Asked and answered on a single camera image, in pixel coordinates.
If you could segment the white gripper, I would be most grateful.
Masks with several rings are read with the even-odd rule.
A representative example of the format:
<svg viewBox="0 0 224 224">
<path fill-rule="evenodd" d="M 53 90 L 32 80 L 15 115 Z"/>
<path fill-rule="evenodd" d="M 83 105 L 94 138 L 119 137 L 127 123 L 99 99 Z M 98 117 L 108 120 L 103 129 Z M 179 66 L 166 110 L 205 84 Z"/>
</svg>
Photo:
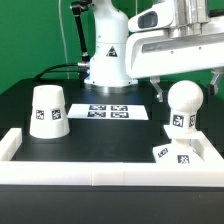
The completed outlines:
<svg viewBox="0 0 224 224">
<path fill-rule="evenodd" d="M 212 69 L 210 95 L 224 77 L 224 9 L 205 3 L 155 3 L 128 22 L 126 71 L 132 78 L 151 77 L 163 101 L 159 76 Z"/>
</svg>

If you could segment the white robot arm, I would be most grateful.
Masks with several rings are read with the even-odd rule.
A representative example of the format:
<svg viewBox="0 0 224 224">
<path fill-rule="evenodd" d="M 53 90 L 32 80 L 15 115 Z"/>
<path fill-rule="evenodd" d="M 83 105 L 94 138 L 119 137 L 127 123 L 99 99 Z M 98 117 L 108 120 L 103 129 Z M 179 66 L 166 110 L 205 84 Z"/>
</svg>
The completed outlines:
<svg viewBox="0 0 224 224">
<path fill-rule="evenodd" d="M 224 9 L 210 10 L 207 0 L 154 0 L 128 18 L 112 0 L 93 0 L 91 6 L 96 49 L 86 86 L 120 92 L 148 77 L 162 100 L 162 76 L 210 69 L 208 91 L 218 92 L 224 78 Z"/>
</svg>

